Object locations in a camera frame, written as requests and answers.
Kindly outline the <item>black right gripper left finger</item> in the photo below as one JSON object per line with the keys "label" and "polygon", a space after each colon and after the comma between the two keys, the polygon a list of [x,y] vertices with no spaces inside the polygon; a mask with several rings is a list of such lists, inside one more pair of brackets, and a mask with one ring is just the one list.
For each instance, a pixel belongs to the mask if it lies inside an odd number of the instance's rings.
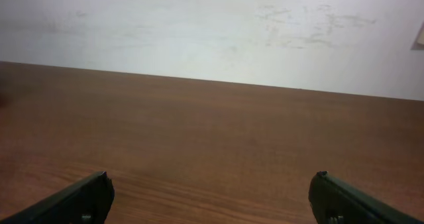
{"label": "black right gripper left finger", "polygon": [[1,220],[1,224],[104,224],[114,197],[107,173],[96,172]]}

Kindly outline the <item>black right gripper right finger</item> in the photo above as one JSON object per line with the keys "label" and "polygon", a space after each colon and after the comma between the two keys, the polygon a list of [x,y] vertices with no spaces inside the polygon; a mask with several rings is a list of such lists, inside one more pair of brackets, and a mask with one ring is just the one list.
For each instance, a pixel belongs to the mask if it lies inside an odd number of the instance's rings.
{"label": "black right gripper right finger", "polygon": [[423,224],[326,171],[314,175],[308,198],[318,224]]}

